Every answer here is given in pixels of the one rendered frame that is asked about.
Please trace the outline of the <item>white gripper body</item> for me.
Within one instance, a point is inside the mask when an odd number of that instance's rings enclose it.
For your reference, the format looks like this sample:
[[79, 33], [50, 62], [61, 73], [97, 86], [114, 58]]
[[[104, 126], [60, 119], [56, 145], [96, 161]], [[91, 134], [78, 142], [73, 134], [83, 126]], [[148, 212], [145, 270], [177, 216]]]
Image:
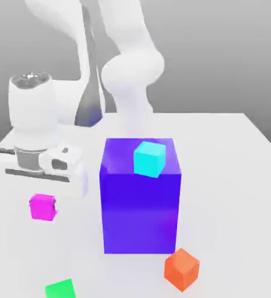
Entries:
[[45, 193], [59, 197], [82, 198], [87, 192], [87, 173], [83, 165], [72, 171], [51, 169], [44, 172], [32, 172], [9, 165], [4, 169], [8, 175], [25, 177], [35, 193]]

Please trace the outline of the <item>small magenta cube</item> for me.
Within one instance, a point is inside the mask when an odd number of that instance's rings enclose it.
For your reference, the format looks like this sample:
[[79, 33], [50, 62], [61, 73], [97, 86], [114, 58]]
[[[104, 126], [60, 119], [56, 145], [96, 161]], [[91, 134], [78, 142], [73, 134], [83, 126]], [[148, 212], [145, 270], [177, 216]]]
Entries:
[[43, 221], [53, 221], [57, 214], [54, 196], [36, 193], [29, 200], [31, 217]]

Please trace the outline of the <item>small cyan cube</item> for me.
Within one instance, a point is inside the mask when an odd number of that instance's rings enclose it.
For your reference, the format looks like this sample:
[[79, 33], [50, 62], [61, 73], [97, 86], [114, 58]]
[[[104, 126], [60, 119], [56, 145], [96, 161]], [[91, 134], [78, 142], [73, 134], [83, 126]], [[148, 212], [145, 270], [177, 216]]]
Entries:
[[166, 146], [164, 144], [141, 142], [133, 152], [135, 174], [158, 178], [166, 165]]

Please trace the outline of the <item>small green cube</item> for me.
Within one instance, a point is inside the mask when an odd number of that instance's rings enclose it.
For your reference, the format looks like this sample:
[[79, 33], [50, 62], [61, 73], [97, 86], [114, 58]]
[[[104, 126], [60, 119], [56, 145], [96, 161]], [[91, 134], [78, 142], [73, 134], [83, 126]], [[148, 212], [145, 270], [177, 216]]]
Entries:
[[66, 279], [46, 286], [45, 298], [76, 298], [72, 280]]

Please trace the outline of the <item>small orange cube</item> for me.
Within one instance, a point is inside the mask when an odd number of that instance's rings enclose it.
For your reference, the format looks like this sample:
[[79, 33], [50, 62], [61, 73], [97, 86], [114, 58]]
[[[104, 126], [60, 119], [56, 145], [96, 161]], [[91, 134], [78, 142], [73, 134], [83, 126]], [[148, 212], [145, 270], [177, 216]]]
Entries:
[[183, 292], [198, 278], [200, 261], [180, 248], [164, 263], [164, 277]]

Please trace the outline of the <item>large blue box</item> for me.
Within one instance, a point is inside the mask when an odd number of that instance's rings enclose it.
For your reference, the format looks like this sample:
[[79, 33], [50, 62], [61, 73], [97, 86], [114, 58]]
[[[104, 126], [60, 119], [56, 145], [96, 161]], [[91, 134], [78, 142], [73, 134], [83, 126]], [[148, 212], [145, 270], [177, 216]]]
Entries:
[[105, 141], [100, 165], [103, 243], [106, 254], [171, 254], [175, 251], [181, 169], [173, 139], [157, 178], [134, 172], [133, 152], [143, 139]]

